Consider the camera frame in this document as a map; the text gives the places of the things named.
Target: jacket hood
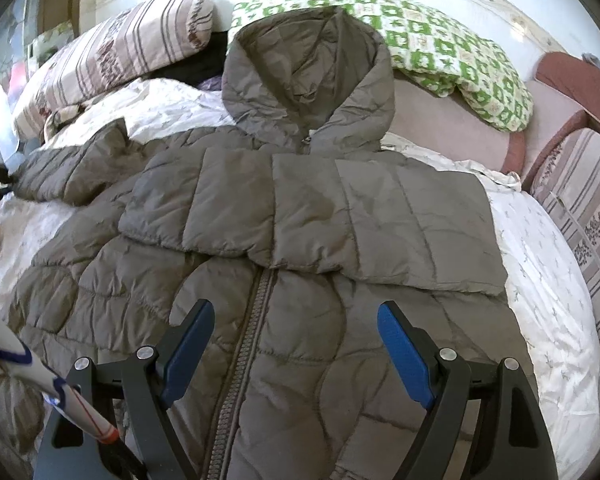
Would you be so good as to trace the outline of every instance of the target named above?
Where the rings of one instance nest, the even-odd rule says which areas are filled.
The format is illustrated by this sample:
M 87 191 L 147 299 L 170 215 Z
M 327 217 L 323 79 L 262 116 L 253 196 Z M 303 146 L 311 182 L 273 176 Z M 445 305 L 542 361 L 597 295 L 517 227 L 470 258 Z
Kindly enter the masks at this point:
M 377 151 L 394 117 L 389 50 L 341 7 L 276 14 L 236 34 L 222 100 L 241 129 L 284 151 Z

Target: mattress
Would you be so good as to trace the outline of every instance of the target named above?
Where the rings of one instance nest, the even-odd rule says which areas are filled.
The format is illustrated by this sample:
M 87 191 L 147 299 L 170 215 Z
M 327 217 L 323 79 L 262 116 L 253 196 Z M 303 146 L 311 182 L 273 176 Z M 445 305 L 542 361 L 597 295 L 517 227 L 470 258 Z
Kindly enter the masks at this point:
M 139 142 L 233 123 L 219 92 L 168 79 L 136 80 L 93 105 L 43 149 L 81 144 L 118 117 L 125 118 L 129 137 Z M 577 478 L 600 448 L 600 343 L 573 253 L 540 205 L 520 191 L 515 174 L 490 171 L 470 160 L 453 162 L 393 134 L 382 143 L 437 170 L 476 174 L 483 184 L 509 275 L 509 305 L 534 364 L 558 472 L 562 480 Z M 33 255 L 76 210 L 13 195 L 0 202 L 0 310 Z

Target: brown puffer jacket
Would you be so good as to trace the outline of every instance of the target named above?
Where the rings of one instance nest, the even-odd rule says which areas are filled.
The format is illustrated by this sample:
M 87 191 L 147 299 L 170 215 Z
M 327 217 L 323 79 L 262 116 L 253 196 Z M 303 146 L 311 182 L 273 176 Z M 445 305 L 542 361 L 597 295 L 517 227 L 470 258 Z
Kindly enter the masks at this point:
M 118 360 L 211 300 L 215 332 L 170 411 L 208 480 L 393 476 L 424 411 L 379 338 L 385 300 L 439 346 L 513 355 L 532 380 L 478 180 L 379 152 L 394 88 L 378 33 L 337 7 L 260 20 L 232 44 L 222 94 L 237 127 L 141 146 L 117 121 L 27 160 L 19 196 L 87 205 L 4 313 L 32 350 L 61 374 Z M 18 480 L 47 412 L 0 373 L 0 457 Z

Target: metal screw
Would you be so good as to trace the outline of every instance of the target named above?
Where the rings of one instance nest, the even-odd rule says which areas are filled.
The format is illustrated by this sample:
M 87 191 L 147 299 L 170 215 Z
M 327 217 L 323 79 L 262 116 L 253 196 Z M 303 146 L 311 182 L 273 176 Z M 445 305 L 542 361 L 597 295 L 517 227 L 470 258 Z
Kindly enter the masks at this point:
M 442 357 L 445 361 L 454 361 L 458 354 L 456 354 L 455 350 L 451 348 L 443 348 L 440 350 L 440 357 Z
M 81 357 L 74 363 L 76 370 L 84 370 L 87 366 L 89 366 L 89 359 L 87 357 Z
M 520 363 L 516 361 L 513 357 L 507 357 L 506 359 L 504 359 L 504 365 L 509 370 L 517 370 L 518 368 L 520 368 Z
M 150 346 L 142 346 L 136 352 L 136 356 L 138 356 L 138 359 L 148 359 L 152 355 L 154 355 L 154 349 Z

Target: striped fabric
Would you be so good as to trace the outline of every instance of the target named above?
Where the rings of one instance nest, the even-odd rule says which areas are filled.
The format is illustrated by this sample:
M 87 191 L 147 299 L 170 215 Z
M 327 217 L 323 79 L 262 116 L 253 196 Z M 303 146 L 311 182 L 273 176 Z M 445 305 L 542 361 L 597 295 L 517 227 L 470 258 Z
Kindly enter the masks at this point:
M 14 130 L 39 137 L 54 111 L 197 53 L 210 39 L 212 14 L 212 0 L 149 0 L 96 25 L 34 74 Z
M 566 137 L 540 167 L 530 192 L 573 250 L 600 338 L 600 134 L 584 128 Z

